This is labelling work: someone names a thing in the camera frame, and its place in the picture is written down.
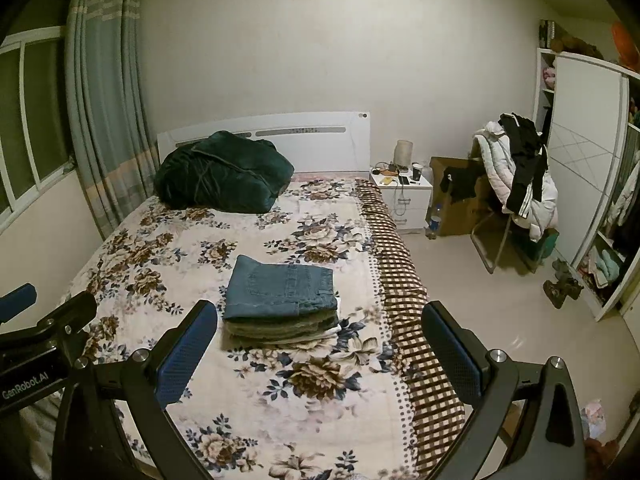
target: window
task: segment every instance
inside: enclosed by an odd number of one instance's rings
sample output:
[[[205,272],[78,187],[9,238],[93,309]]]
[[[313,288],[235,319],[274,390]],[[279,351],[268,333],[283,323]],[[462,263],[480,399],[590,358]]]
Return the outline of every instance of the window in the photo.
[[[38,15],[34,2],[49,7]],[[61,5],[32,0],[0,46],[0,232],[62,177],[72,153],[64,27],[51,25]],[[49,26],[25,30],[33,24]]]

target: nightstand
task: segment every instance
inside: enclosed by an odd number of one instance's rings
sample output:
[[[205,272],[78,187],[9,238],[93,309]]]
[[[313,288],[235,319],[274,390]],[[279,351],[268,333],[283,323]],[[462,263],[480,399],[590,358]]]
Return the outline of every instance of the nightstand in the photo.
[[[421,232],[427,225],[424,218],[431,201],[433,186],[424,175],[420,176],[420,182],[411,180],[409,171],[401,175],[409,179],[407,186],[401,186],[396,176],[385,186],[382,184],[384,175],[374,175],[369,171],[369,177],[382,193],[382,199],[389,208],[398,232]]]

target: white window frame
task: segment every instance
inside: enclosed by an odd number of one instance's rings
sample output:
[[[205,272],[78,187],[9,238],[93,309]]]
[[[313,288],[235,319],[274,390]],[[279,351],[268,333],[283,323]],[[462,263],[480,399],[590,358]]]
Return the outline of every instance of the white window frame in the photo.
[[[18,198],[15,197],[14,190],[9,180],[9,173],[4,162],[4,153],[2,152],[2,139],[0,135],[0,175],[4,184],[4,192],[6,193],[9,207],[0,212],[0,233],[4,231],[11,223],[20,216],[31,204],[33,204],[39,196],[47,189],[60,181],[65,175],[65,166],[60,166],[46,178],[41,179],[38,175],[36,162],[33,158],[33,150],[31,149],[31,139],[29,138],[29,126],[27,124],[27,113],[24,104],[24,50],[25,47],[36,41],[42,40],[58,40],[64,38],[65,27],[43,27],[25,30],[4,38],[0,45],[0,56],[11,50],[20,50],[19,67],[18,67],[18,95],[20,100],[20,120],[22,123],[22,134],[24,136],[24,144],[27,148],[29,156],[29,164],[31,174],[35,184],[31,186]]]

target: floor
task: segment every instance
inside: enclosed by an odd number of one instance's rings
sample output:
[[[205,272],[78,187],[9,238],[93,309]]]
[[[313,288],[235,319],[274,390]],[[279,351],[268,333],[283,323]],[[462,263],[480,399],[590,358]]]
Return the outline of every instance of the floor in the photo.
[[[600,440],[618,435],[629,401],[640,389],[640,353],[617,311],[596,323],[582,296],[567,298],[556,310],[542,290],[545,280],[554,279],[552,258],[530,273],[509,243],[491,275],[468,235],[402,238],[430,298],[440,300],[460,326],[473,330],[487,348],[500,348],[517,361],[544,363],[561,356],[578,405],[601,400],[607,429]],[[497,249],[495,234],[484,241]],[[478,478],[498,467],[503,452],[497,444]]]

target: folded blue jeans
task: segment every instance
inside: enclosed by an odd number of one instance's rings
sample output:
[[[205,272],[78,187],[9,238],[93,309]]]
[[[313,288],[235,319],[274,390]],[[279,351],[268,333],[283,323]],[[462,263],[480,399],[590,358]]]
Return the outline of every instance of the folded blue jeans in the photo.
[[[334,272],[318,266],[262,264],[244,254],[226,289],[223,319],[295,318],[337,310]]]

